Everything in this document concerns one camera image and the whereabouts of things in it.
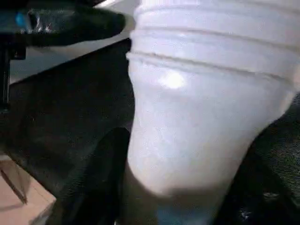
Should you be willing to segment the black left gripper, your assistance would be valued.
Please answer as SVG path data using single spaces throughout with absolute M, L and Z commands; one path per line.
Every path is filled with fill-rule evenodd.
M 26 59 L 26 44 L 20 38 L 29 28 L 23 12 L 27 0 L 0 2 L 0 112 L 9 111 L 11 60 Z M 67 46 L 96 41 L 120 34 L 126 26 L 123 14 L 85 6 L 31 8 L 33 22 L 27 46 Z

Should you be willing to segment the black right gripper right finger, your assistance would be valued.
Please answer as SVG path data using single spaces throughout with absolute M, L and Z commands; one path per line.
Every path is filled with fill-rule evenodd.
M 219 225 L 300 223 L 300 97 L 254 140 L 218 213 Z

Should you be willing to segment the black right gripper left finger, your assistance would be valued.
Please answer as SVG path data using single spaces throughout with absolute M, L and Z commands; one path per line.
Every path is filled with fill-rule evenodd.
M 156 225 L 155 203 L 128 165 L 130 132 L 117 127 L 97 143 L 77 190 L 78 225 Z

